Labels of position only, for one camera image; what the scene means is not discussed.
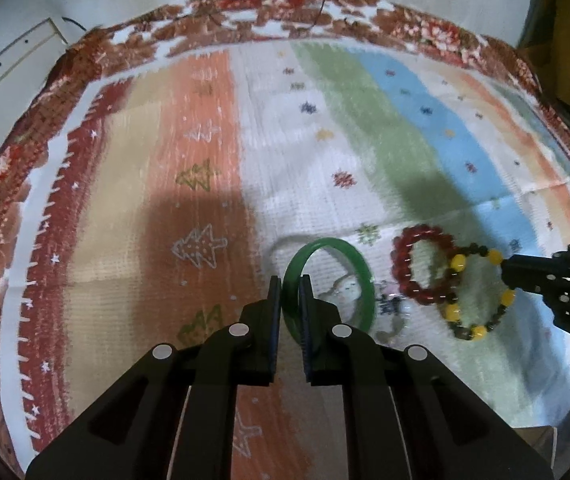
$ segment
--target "bead bracelet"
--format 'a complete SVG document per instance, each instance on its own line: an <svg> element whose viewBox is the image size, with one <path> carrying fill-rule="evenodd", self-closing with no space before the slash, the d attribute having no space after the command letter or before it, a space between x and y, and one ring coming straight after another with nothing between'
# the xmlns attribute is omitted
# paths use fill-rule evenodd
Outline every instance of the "bead bracelet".
<svg viewBox="0 0 570 480"><path fill-rule="evenodd" d="M448 269L443 278L438 280L437 285L431 288L422 288L412 280L411 251L414 244L420 240L435 243L448 257L454 251L454 237L444 234L440 227L431 227L426 224L406 227L399 237L394 238L395 250L391 254L394 265L392 276L398 282L402 295L423 305L442 303L447 300L447 295L455 286L458 273L451 268Z"/></svg>
<svg viewBox="0 0 570 480"><path fill-rule="evenodd" d="M478 246L471 244L466 248L458 248L449 264L449 268L455 272L462 272L465 269L466 258L470 254L478 254L482 257L487 257L492 265L499 266L502 262L502 254L499 250L488 249L486 246ZM454 332L454 336L458 339L466 341L479 340L491 332L500 324L502 316L507 312L507 308L514 302L516 291L513 288L505 290L500 297L500 305L496 313L484 325L470 325L469 327L463 326L460 320L460 308L458 306L458 297L455 292L447 295L447 304L443 309L443 317L447 320L447 324Z"/></svg>

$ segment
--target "star pattern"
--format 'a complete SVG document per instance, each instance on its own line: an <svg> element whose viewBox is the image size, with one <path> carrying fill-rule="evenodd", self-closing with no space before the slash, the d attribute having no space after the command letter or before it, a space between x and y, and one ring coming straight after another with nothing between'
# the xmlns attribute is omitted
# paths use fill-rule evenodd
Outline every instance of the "star pattern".
<svg viewBox="0 0 570 480"><path fill-rule="evenodd" d="M316 140L329 140L334 139L334 132L321 128L316 132Z"/></svg>
<svg viewBox="0 0 570 480"><path fill-rule="evenodd" d="M209 158L206 158L202 164L195 164L185 171L181 171L176 177L176 183L185 184L191 190L195 190L201 186L204 190L210 190L210 181L217 174L209 165Z"/></svg>
<svg viewBox="0 0 570 480"><path fill-rule="evenodd" d="M316 113L316 105L313 105L310 102L305 101L302 105L300 105L300 111L304 114L315 114Z"/></svg>
<svg viewBox="0 0 570 480"><path fill-rule="evenodd" d="M377 240L380 240L380 230L377 225L361 224L356 229L359 236L359 243L372 247Z"/></svg>
<svg viewBox="0 0 570 480"><path fill-rule="evenodd" d="M241 420L241 414L236 410L234 417L234 436L232 446L245 458L252 458L252 450L249 449L249 439L255 436L263 436L260 426L245 426Z"/></svg>
<svg viewBox="0 0 570 480"><path fill-rule="evenodd" d="M216 249L227 247L227 238L214 238L211 224L202 230L194 228L185 238L177 240L172 246L172 253L180 260L189 260L198 269L203 262L216 269Z"/></svg>

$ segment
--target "red bead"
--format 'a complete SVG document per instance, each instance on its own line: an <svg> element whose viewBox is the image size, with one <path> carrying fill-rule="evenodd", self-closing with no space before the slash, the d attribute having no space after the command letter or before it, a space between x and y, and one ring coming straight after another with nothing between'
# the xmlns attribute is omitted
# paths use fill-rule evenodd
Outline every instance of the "red bead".
<svg viewBox="0 0 570 480"><path fill-rule="evenodd" d="M402 295L407 296L408 298L415 298L421 291L421 286L416 282L409 281L402 283L399 290Z"/></svg>
<svg viewBox="0 0 570 480"><path fill-rule="evenodd" d="M439 227L438 225L434 225L433 227L430 228L431 237L434 237L434 238L439 237L442 234L443 234L442 227Z"/></svg>
<svg viewBox="0 0 570 480"><path fill-rule="evenodd" d="M438 244L446 251L454 246L454 237L452 235L441 235L438 237Z"/></svg>

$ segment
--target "snowflake pattern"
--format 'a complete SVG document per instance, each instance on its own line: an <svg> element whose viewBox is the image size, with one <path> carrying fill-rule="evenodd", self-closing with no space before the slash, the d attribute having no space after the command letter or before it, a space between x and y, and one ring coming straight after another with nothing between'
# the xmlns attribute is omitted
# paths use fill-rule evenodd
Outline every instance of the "snowflake pattern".
<svg viewBox="0 0 570 480"><path fill-rule="evenodd" d="M356 229L359 235L359 243L372 247L377 240L380 240L379 226L371 224L362 224Z"/></svg>
<svg viewBox="0 0 570 480"><path fill-rule="evenodd" d="M514 238L510 242L510 249L513 253L517 253L518 251L520 251L522 249L522 246L520 244L520 240L518 240L517 238Z"/></svg>
<svg viewBox="0 0 570 480"><path fill-rule="evenodd" d="M300 111L304 114L315 114L316 113L316 105L311 104L308 101L305 101L302 105L300 105Z"/></svg>
<svg viewBox="0 0 570 480"><path fill-rule="evenodd" d="M347 171L337 171L332 175L334 179L334 186L343 189L350 189L351 186L356 186L356 180L351 173Z"/></svg>
<svg viewBox="0 0 570 480"><path fill-rule="evenodd" d="M172 246L172 253L180 260L189 260L198 269L203 262L216 269L216 249L227 247L227 238L214 238L211 224L202 230L194 228L185 238L177 240Z"/></svg>

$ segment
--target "christmas tree pattern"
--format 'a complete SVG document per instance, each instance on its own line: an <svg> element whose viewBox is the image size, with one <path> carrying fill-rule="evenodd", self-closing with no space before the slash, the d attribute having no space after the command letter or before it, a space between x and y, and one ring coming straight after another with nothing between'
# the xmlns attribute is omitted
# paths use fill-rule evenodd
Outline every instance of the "christmas tree pattern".
<svg viewBox="0 0 570 480"><path fill-rule="evenodd" d="M195 164L188 170L181 171L176 177L176 183L185 184L191 190L196 190L198 186L201 186L204 190L209 191L211 189L211 178L217 174L219 172L212 170L209 165L209 158L206 158L202 164Z"/></svg>
<svg viewBox="0 0 570 480"><path fill-rule="evenodd" d="M227 238L214 238L211 224L205 229L195 227L185 238L177 240L172 246L172 253L180 260L189 260L198 269L203 262L216 269L216 249L227 247Z"/></svg>

